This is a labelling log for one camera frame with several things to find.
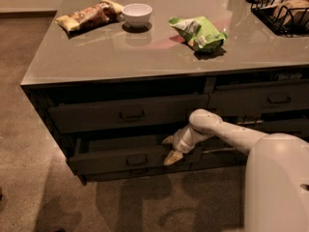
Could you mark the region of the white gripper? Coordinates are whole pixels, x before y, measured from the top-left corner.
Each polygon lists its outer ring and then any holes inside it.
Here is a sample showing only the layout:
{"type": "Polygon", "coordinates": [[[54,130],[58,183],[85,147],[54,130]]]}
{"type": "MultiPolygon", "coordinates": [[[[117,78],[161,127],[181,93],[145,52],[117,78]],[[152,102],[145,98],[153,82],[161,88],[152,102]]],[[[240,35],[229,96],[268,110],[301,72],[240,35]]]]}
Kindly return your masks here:
{"type": "Polygon", "coordinates": [[[202,135],[193,128],[177,130],[174,135],[169,135],[162,140],[162,144],[172,144],[172,150],[164,160],[166,166],[172,165],[183,158],[183,154],[190,152],[200,142],[202,135]]]}

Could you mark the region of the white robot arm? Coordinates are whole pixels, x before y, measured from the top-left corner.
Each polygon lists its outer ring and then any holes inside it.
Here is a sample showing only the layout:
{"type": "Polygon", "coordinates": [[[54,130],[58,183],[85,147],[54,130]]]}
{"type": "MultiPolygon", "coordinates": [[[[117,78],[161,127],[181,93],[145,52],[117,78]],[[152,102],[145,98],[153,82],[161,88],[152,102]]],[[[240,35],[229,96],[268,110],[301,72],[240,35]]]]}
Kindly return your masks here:
{"type": "Polygon", "coordinates": [[[213,136],[248,156],[244,232],[309,232],[309,143],[285,133],[268,134],[230,124],[205,109],[163,142],[171,165],[213,136]]]}

